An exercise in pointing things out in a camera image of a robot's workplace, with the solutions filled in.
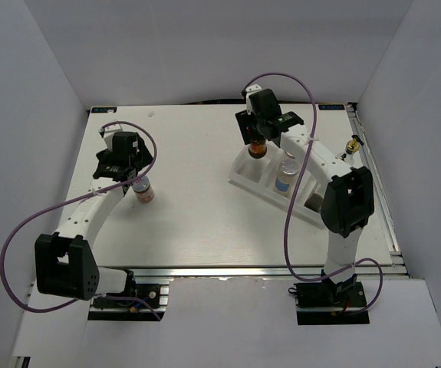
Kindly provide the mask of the small red white lid jar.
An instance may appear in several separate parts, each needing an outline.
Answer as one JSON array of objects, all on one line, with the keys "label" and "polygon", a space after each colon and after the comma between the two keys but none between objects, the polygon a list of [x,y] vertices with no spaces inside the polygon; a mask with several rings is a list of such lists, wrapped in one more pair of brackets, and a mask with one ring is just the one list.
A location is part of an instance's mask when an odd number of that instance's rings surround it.
[{"label": "small red white lid jar", "polygon": [[148,203],[154,199],[155,194],[147,176],[136,180],[132,185],[132,190],[141,203]]}]

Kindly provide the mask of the tall silver lid spice jar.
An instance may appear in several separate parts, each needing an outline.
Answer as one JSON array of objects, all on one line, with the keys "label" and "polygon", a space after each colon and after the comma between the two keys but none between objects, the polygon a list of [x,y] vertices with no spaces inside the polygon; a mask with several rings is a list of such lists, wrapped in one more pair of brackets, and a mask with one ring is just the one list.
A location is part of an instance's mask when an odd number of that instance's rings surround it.
[{"label": "tall silver lid spice jar", "polygon": [[296,156],[292,155],[291,153],[289,153],[289,152],[287,152],[287,151],[284,151],[284,153],[285,153],[285,155],[286,155],[287,157],[289,157],[289,158],[291,158],[291,159],[297,159]]}]

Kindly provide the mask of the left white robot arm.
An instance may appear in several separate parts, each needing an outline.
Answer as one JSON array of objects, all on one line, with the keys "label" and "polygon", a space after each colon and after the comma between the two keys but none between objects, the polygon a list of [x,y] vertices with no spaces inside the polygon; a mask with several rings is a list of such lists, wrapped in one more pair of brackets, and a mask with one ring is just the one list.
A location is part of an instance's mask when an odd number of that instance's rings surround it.
[{"label": "left white robot arm", "polygon": [[97,294],[110,294],[121,306],[132,304],[137,287],[120,269],[99,267],[92,252],[94,241],[114,207],[130,188],[129,181],[153,157],[136,132],[120,129],[105,133],[107,148],[97,154],[87,199],[78,202],[70,217],[51,235],[35,242],[38,291],[59,297],[89,301]]}]

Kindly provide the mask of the blue label silver lid jar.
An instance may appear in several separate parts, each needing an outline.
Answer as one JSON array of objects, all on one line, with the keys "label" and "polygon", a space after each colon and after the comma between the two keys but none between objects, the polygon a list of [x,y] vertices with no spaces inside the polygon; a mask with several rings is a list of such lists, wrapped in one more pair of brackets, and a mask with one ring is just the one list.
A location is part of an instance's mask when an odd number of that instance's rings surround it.
[{"label": "blue label silver lid jar", "polygon": [[299,164],[294,159],[284,159],[278,166],[275,178],[275,189],[282,195],[287,195],[297,179]]}]

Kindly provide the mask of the red lid sauce jar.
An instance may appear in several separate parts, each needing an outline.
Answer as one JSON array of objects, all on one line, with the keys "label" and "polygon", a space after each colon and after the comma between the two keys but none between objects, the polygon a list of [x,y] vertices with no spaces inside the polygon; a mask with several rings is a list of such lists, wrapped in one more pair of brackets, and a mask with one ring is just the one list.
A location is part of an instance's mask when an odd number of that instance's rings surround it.
[{"label": "red lid sauce jar", "polygon": [[253,159],[261,159],[267,153],[266,140],[252,141],[248,145],[248,154]]}]

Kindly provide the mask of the dark sauce glass bottle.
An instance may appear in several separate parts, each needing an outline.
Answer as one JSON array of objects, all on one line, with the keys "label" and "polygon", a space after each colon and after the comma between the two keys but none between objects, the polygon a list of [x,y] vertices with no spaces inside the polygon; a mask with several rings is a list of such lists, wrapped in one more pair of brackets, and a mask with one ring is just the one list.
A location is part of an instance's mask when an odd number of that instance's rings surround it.
[{"label": "dark sauce glass bottle", "polygon": [[304,206],[313,212],[319,213],[321,211],[324,197],[317,192],[312,193],[306,200]]}]

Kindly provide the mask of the clear liquid glass bottle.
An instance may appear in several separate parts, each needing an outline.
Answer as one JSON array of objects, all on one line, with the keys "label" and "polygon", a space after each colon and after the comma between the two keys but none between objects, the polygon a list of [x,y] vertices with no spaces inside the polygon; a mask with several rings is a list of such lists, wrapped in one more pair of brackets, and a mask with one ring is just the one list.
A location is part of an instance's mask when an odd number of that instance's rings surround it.
[{"label": "clear liquid glass bottle", "polygon": [[354,164],[354,154],[358,152],[363,145],[363,140],[354,134],[351,140],[346,143],[344,150],[337,155],[337,158],[352,166]]}]

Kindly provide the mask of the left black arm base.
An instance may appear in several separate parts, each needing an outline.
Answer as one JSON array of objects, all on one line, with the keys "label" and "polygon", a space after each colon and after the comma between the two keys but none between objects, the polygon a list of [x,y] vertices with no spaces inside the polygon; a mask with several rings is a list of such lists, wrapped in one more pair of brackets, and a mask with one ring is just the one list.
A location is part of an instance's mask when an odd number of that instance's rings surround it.
[{"label": "left black arm base", "polygon": [[87,319],[159,322],[165,314],[169,286],[158,281],[143,281],[130,269],[124,271],[127,278],[123,291],[96,295],[91,300]]}]

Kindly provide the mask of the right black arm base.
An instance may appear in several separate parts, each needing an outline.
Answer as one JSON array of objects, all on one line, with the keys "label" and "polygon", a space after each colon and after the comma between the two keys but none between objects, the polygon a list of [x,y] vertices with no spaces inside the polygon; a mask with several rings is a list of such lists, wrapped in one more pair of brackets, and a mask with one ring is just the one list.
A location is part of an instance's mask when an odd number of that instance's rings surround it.
[{"label": "right black arm base", "polygon": [[367,325],[370,317],[361,282],[332,297],[322,283],[297,283],[288,289],[295,298],[299,326]]}]

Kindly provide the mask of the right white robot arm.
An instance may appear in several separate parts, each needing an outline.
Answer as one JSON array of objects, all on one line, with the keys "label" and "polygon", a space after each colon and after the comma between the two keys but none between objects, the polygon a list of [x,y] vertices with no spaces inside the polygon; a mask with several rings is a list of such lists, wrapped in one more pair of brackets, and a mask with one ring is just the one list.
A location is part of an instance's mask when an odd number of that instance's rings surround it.
[{"label": "right white robot arm", "polygon": [[274,143],[301,162],[300,176],[309,172],[324,189],[320,214],[329,241],[319,284],[322,299],[337,306],[356,283],[357,244],[374,213],[372,173],[334,155],[296,113],[282,112],[273,90],[253,84],[244,95],[246,108],[235,118],[250,156],[262,158]]}]

